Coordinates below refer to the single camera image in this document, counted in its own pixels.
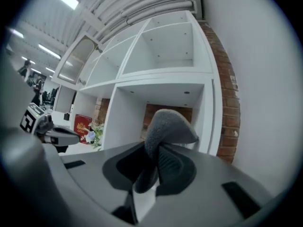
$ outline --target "shelf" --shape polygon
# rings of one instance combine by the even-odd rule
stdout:
[[[93,86],[84,87],[79,91],[99,98],[111,98],[115,84],[116,80],[106,81]]]
[[[212,72],[208,55],[193,36],[190,22],[143,32],[131,50],[122,75],[165,68],[195,68]]]
[[[111,49],[102,53],[91,71],[87,82],[87,87],[94,84],[111,81],[117,77],[119,69],[124,61],[125,55],[129,50],[134,36],[118,43]]]
[[[162,14],[151,18],[148,25],[145,27],[144,31],[153,28],[158,28],[160,26],[185,23],[185,22],[188,22],[188,18],[185,11]]]
[[[212,83],[190,79],[183,82],[147,79],[116,84],[105,121],[105,149],[140,140],[147,104],[192,108],[192,125],[201,140],[191,147],[207,151],[213,125]]]
[[[144,25],[145,21],[141,21],[140,23],[137,23],[133,26],[128,27],[127,29],[121,31],[117,35],[113,37],[111,42],[108,45],[108,49],[114,47],[120,42],[123,42],[124,40],[127,40],[128,38],[131,38],[135,35],[137,35],[140,32],[140,29]]]

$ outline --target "brick wall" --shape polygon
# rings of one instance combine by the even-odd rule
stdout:
[[[107,114],[109,101],[110,101],[110,99],[106,99],[106,98],[99,99],[99,98],[97,98],[94,117],[92,119],[93,122],[95,122],[95,123],[105,123],[105,117],[106,117],[106,114]]]
[[[213,50],[218,66],[223,101],[223,118],[217,156],[231,163],[236,152],[240,130],[238,85],[231,62],[215,32],[206,21],[199,22]]]

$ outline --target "white shelf panel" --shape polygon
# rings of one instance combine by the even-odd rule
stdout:
[[[144,101],[115,87],[105,119],[104,149],[139,141],[145,108]]]
[[[207,52],[203,52],[201,41],[195,39],[190,22],[161,26],[143,32],[130,50],[123,76],[128,73],[165,68],[196,68],[212,73]]]
[[[134,36],[116,44],[111,49],[102,53],[96,62],[93,70],[91,70],[90,77],[87,81],[87,87],[114,80],[117,77],[119,69],[124,61],[125,55],[129,50]]]
[[[115,45],[117,45],[120,42],[123,42],[124,40],[127,40],[128,38],[131,38],[135,35],[137,35],[140,32],[140,29],[144,25],[145,21],[141,21],[140,23],[137,23],[133,26],[128,27],[127,29],[121,31],[117,35],[113,37],[111,42],[108,45],[108,49],[111,49]]]
[[[192,73],[199,73],[200,76],[206,76],[208,78],[213,78],[212,73],[202,72],[200,68],[197,67],[173,67],[173,68],[162,68],[162,69],[153,69],[153,70],[142,70],[127,74],[122,74],[119,78],[128,78],[128,77],[137,77],[143,75],[152,75],[152,74],[174,74],[178,75],[179,73],[188,73],[190,76],[193,76]]]
[[[149,84],[150,81],[144,80],[137,81],[135,85],[123,83],[117,86],[149,104],[189,108],[194,107],[203,88],[202,84],[167,83],[165,80],[161,83],[162,79],[152,81],[159,81],[159,84]]]
[[[116,80],[98,83],[90,87],[84,87],[79,91],[99,98],[111,98]]]
[[[141,83],[142,80],[147,80],[147,79],[174,79],[176,82],[182,82],[184,79],[191,79],[196,82],[203,82],[205,80],[212,80],[213,79],[213,74],[211,73],[201,73],[198,71],[178,71],[178,72],[170,72],[170,71],[159,71],[154,72],[155,70],[152,71],[151,74],[142,74],[142,75],[130,75],[128,77],[120,77],[115,80],[107,81],[107,82],[102,82],[98,83],[92,86],[84,87],[80,89],[80,92],[96,96],[96,97],[102,97],[102,98],[111,98],[111,94],[114,90],[114,86],[116,83],[122,83],[122,82],[127,82],[127,81],[133,81],[134,84]]]
[[[172,12],[168,14],[162,14],[159,16],[152,17],[145,27],[144,31],[158,28],[160,26],[177,24],[177,23],[185,23],[188,22],[188,18],[186,16],[185,11]]]

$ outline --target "person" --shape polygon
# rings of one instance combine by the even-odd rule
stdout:
[[[24,78],[24,81],[27,81],[28,79],[30,65],[31,63],[30,60],[28,59],[24,62],[24,66],[18,70],[18,73]]]
[[[42,89],[42,80],[41,77],[39,76],[37,81],[36,81],[36,85],[34,87],[34,92],[35,92],[35,96],[32,100],[32,103],[36,104],[37,106],[40,105],[40,91]]]
[[[43,104],[46,103],[46,100],[47,100],[47,92],[44,91],[43,94],[42,94],[42,102],[43,102]]]
[[[53,91],[52,91],[52,102],[51,102],[51,109],[53,109],[53,105],[54,105],[54,103],[55,103],[55,98],[56,98],[56,95],[57,95],[58,89],[59,89],[59,87],[57,87],[57,89],[56,89],[56,90],[53,90]]]

